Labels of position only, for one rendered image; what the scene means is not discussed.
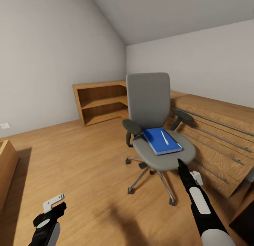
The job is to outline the swivel chair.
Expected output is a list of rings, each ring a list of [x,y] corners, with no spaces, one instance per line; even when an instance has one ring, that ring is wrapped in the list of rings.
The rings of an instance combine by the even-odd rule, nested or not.
[[[127,100],[129,119],[122,120],[123,126],[127,129],[126,143],[128,147],[134,147],[141,158],[127,156],[125,162],[129,164],[129,159],[139,160],[141,169],[146,170],[128,188],[128,194],[132,194],[133,187],[150,169],[150,174],[157,171],[166,190],[170,195],[170,205],[175,206],[175,198],[168,188],[160,171],[170,171],[178,169],[178,159],[185,165],[189,164],[196,157],[196,148],[192,141],[175,132],[175,129],[184,119],[193,122],[193,116],[180,110],[173,113],[178,116],[170,130],[166,131],[179,143],[182,151],[156,155],[152,147],[142,134],[142,130],[151,128],[161,128],[164,126],[170,114],[170,77],[165,72],[135,73],[126,75]],[[131,134],[134,139],[130,144]]]

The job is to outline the folder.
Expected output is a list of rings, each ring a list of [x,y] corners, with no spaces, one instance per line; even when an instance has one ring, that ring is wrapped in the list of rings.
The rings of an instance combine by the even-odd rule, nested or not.
[[[168,142],[168,145],[164,140],[162,132]],[[182,151],[182,147],[179,145],[179,143],[177,143],[174,138],[162,127],[142,130],[142,134],[145,136],[156,155]]]

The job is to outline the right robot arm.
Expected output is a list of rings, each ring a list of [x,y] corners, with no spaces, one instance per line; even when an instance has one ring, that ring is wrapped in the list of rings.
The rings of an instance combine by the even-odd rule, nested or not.
[[[192,202],[191,210],[203,246],[236,246],[201,188],[201,174],[190,172],[181,159],[178,163],[178,173]]]

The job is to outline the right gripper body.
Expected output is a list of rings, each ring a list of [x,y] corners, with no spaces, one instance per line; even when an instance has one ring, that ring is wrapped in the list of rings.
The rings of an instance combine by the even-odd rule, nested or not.
[[[180,178],[182,180],[182,183],[184,183],[186,180],[194,180],[194,178],[192,177],[192,175],[190,174],[190,171],[187,167],[187,165],[184,166],[179,166],[178,167],[178,173],[180,175]],[[195,181],[195,180],[194,180]]]

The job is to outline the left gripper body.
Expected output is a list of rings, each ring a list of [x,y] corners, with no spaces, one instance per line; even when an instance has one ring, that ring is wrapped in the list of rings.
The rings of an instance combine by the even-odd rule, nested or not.
[[[40,224],[40,221],[42,221],[45,217],[49,216],[49,215],[54,215],[56,216],[56,218],[60,218],[61,216],[64,215],[64,209],[63,209],[63,205],[62,203],[57,205],[56,207],[53,207],[53,209],[51,211],[49,211],[48,213],[42,213],[40,215],[38,215],[35,219],[36,222],[36,226],[38,226]]]

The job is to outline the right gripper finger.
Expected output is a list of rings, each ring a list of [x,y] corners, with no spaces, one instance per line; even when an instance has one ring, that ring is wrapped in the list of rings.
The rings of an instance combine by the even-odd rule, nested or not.
[[[181,159],[178,159],[178,163],[179,163],[180,166],[184,166],[185,165],[184,162]]]

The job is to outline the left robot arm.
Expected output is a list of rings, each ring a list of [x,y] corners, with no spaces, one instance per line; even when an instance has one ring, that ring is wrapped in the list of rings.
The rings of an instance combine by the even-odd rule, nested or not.
[[[65,194],[60,194],[43,203],[44,213],[38,215],[33,224],[36,231],[29,246],[55,246],[59,239],[61,231],[60,223],[57,219],[64,215],[67,208],[66,203],[62,202],[56,207],[52,207],[55,203],[63,200]]]

